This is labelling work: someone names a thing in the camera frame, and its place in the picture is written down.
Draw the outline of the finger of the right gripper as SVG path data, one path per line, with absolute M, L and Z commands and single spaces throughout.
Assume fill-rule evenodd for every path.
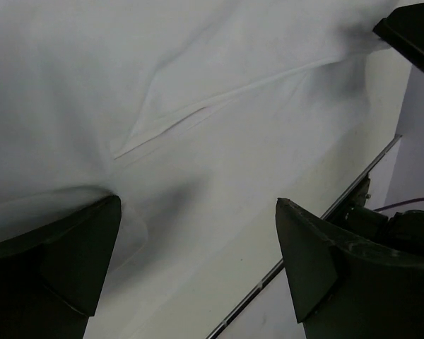
M 424 2 L 396 8 L 373 32 L 424 73 Z

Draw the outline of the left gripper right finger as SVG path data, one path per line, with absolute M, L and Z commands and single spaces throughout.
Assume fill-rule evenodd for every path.
M 374 243 L 293 201 L 276 230 L 308 338 L 424 338 L 424 257 Z

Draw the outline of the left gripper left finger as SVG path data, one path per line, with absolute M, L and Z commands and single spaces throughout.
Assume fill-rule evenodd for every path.
M 120 198 L 107 196 L 0 242 L 0 338 L 82 338 L 121 218 Z

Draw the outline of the white t-shirt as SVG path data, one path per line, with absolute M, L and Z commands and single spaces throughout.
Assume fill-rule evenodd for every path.
M 399 1 L 0 1 L 0 242 L 108 194 L 112 265 L 216 252 L 369 113 Z

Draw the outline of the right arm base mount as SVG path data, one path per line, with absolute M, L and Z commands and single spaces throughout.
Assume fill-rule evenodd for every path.
M 370 241 L 424 257 L 424 210 L 396 212 L 392 217 L 383 212 L 402 206 L 424 202 L 424 197 L 371 210 L 365 207 L 369 194 L 370 178 L 363 180 L 349 194 L 349 202 L 338 214 L 335 223 L 349 232 Z

